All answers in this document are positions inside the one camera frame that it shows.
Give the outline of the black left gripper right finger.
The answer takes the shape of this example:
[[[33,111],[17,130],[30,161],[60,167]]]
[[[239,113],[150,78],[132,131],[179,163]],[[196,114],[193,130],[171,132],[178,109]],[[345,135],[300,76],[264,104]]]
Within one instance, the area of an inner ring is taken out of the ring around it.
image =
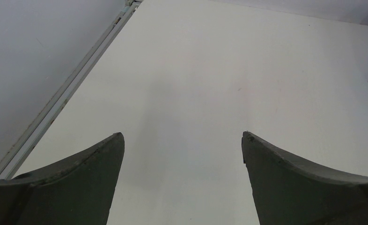
[[[262,225],[368,225],[368,177],[242,136],[243,161]]]

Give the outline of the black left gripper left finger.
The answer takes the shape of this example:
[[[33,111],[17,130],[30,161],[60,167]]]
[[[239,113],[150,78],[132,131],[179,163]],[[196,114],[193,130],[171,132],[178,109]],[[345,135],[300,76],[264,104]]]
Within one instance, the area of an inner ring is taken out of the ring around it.
[[[0,180],[0,225],[104,225],[125,152],[115,133],[45,167]]]

